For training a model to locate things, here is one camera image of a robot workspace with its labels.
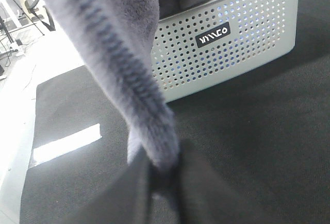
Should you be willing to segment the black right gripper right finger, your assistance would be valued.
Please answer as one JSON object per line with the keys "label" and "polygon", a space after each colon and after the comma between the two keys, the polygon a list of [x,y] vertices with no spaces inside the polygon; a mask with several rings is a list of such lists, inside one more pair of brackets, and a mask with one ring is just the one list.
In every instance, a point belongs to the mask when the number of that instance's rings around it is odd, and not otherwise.
{"label": "black right gripper right finger", "polygon": [[265,223],[258,207],[217,174],[189,140],[181,141],[177,174],[180,223]]}

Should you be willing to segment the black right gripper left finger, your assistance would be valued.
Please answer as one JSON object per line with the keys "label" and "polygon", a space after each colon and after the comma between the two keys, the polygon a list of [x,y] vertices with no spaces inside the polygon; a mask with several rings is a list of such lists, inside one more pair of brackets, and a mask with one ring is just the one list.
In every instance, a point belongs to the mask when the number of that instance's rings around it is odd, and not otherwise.
{"label": "black right gripper left finger", "polygon": [[149,223],[152,165],[144,149],[108,188],[61,223]]}

